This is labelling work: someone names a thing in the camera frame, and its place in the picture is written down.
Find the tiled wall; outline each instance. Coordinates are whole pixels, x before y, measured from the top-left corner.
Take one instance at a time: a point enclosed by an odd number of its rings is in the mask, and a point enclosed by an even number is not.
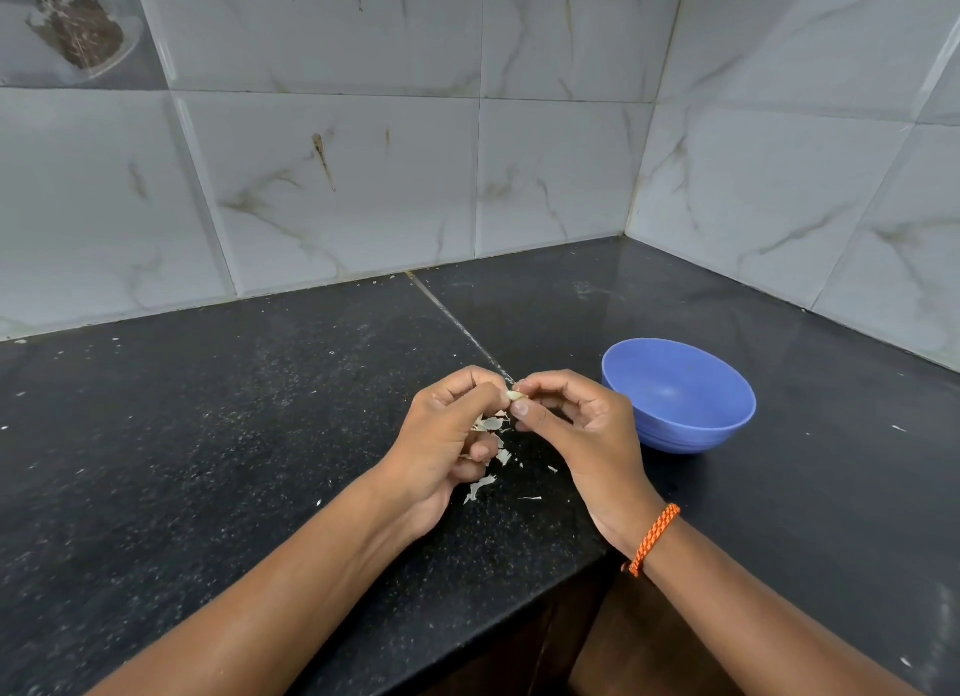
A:
[[[620,233],[678,2],[0,0],[0,338]]]
[[[960,0],[682,0],[628,234],[960,369]]]

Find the hand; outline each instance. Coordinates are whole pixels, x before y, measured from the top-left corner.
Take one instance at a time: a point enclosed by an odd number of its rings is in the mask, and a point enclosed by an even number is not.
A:
[[[517,429],[559,451],[597,529],[633,558],[666,504],[643,471],[630,399],[569,370],[538,372],[513,387],[531,398],[510,406]]]
[[[377,468],[406,500],[414,538],[433,529],[457,484],[478,481],[497,455],[497,436],[472,431],[477,417],[510,405],[507,383],[482,367],[465,367],[414,396],[390,452]]]

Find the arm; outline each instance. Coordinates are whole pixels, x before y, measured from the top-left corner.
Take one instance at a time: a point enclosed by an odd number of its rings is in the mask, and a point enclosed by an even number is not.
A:
[[[280,696],[386,566],[436,526],[456,484],[497,454],[480,414],[506,384],[468,367],[421,390],[396,443],[226,592],[89,696]]]
[[[600,532],[632,559],[666,504],[643,472],[630,401],[569,371],[531,375],[516,389],[534,399],[510,411],[563,455]],[[747,696],[918,696],[680,518],[643,571]]]

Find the tile grout line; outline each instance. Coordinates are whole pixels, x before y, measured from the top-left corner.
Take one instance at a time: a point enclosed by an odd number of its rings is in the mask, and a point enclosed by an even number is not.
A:
[[[493,365],[493,368],[497,372],[503,375],[503,378],[508,383],[512,385],[514,382],[516,382],[516,380],[514,380],[514,378],[510,376],[510,373],[507,372],[507,370],[503,368],[500,362],[497,361],[497,358],[494,357],[492,354],[490,354],[490,352],[486,351],[486,348],[479,341],[477,341],[477,338],[475,338],[474,335],[471,334],[471,331],[464,326],[462,321],[460,321],[460,319],[454,316],[453,313],[447,307],[444,306],[444,302],[440,301],[437,298],[437,296],[433,293],[433,291],[426,288],[426,284],[423,281],[421,281],[420,278],[417,277],[413,271],[406,271],[406,274],[410,278],[410,281],[416,284],[416,287],[424,293],[426,298],[432,301],[437,306],[437,309],[439,309],[441,312],[446,314],[446,316],[450,319],[450,321],[452,321],[454,324],[457,325],[457,329],[463,332],[466,335],[466,338],[468,338],[471,342],[473,342],[474,346],[476,346],[476,348],[483,353],[483,356],[486,357],[486,360]]]

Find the right hand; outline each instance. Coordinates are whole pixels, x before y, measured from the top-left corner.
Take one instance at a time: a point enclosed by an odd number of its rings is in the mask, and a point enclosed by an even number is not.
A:
[[[666,504],[643,471],[630,399],[570,370],[537,372],[513,388],[530,398],[510,406],[517,429],[559,451],[597,529],[633,558]]]

